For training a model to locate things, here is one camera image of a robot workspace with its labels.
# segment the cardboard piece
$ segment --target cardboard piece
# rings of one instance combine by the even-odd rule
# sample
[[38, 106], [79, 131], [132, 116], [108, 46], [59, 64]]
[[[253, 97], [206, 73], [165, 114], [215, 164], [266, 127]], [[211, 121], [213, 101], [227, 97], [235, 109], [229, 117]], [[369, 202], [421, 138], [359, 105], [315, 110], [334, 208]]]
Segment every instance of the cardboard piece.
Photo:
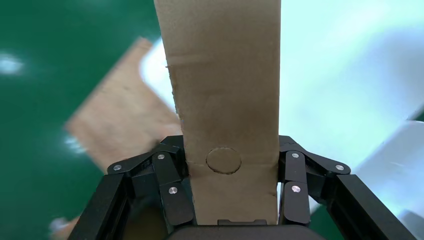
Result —
[[155, 0], [197, 222], [277, 221], [280, 0]]
[[168, 135], [181, 134], [176, 114], [140, 77], [140, 60], [151, 46], [139, 38], [66, 123], [105, 173], [109, 165], [150, 151]]

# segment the green floor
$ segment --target green floor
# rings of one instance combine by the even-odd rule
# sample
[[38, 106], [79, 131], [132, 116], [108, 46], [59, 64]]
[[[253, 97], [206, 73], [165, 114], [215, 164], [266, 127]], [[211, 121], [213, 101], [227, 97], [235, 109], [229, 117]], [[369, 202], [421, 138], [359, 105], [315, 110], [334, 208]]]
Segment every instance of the green floor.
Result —
[[[42, 240], [85, 207], [102, 173], [65, 144], [64, 123], [130, 44], [160, 36], [153, 0], [3, 1], [0, 240]], [[312, 228], [341, 239], [323, 209]]]

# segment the cardboard strip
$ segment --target cardboard strip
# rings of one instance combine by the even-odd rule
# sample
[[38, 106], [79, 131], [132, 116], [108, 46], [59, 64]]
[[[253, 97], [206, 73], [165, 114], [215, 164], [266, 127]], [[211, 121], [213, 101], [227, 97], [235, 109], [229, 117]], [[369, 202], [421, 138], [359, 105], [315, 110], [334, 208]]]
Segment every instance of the cardboard strip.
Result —
[[198, 224], [275, 224], [280, 0], [154, 3]]

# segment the black frame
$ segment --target black frame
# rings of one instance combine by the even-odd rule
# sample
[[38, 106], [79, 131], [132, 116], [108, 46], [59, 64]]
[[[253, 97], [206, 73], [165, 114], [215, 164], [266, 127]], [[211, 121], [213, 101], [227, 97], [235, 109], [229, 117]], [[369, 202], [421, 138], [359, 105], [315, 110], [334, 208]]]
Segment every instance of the black frame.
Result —
[[[326, 205], [347, 240], [415, 240], [371, 190], [350, 174], [347, 165], [310, 153], [288, 136], [279, 136], [279, 143], [278, 181], [283, 183], [279, 226], [265, 225], [264, 220], [219, 220], [215, 226], [197, 226], [192, 201], [182, 186], [189, 175], [180, 135], [165, 138], [150, 152], [109, 166], [69, 239], [119, 240], [131, 202], [155, 196], [172, 240], [191, 239], [193, 232], [205, 240], [216, 239], [217, 234], [221, 239], [233, 239], [249, 232], [243, 238], [249, 240], [259, 237], [253, 233], [264, 230], [275, 239], [322, 240], [307, 228], [311, 220], [309, 195]], [[170, 194], [171, 188], [178, 191]]]

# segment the circular cutout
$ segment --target circular cutout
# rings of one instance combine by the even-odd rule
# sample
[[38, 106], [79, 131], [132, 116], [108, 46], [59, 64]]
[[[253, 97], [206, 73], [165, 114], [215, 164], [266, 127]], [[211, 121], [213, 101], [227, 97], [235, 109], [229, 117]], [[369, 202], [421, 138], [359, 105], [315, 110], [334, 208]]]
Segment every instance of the circular cutout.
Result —
[[217, 147], [206, 156], [206, 164], [219, 174], [233, 174], [242, 165], [240, 154], [229, 147]]

